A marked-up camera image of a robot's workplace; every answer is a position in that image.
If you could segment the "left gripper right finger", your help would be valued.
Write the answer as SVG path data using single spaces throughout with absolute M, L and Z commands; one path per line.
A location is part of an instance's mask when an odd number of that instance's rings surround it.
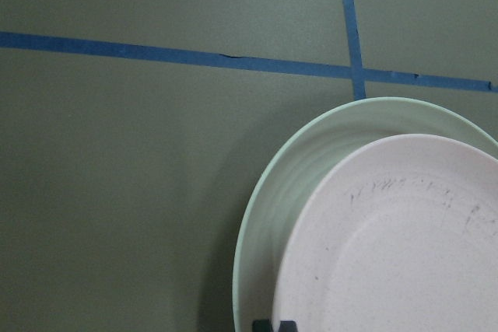
M 278 332 L 297 332 L 297 324 L 294 320 L 282 320 Z

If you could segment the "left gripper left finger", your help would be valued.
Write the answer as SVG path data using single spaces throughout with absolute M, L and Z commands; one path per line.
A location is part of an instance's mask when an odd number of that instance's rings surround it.
M 254 320 L 251 324 L 252 332 L 273 332 L 272 323 L 270 320 Z

